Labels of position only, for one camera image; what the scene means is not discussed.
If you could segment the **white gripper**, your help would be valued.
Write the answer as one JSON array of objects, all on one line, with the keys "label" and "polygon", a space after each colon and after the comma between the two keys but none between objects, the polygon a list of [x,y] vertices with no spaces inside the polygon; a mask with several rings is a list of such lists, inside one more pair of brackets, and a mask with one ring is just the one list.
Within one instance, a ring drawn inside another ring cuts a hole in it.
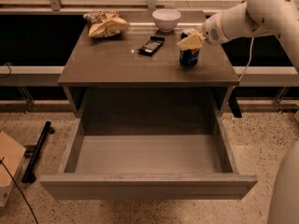
[{"label": "white gripper", "polygon": [[221,13],[217,13],[209,17],[202,24],[202,33],[193,33],[181,39],[178,42],[180,50],[200,49],[204,45],[204,41],[210,45],[220,45],[225,42],[225,35],[221,29]]}]

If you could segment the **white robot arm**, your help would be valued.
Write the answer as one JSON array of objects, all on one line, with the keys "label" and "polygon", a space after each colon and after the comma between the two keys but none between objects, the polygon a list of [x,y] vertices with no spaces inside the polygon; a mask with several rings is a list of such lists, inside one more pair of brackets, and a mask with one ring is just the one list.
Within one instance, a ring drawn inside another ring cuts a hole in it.
[{"label": "white robot arm", "polygon": [[[273,35],[299,66],[299,10],[294,0],[246,0],[212,15],[178,42],[181,50],[220,45],[239,37]],[[284,156],[276,176],[267,224],[299,224],[299,141]]]}]

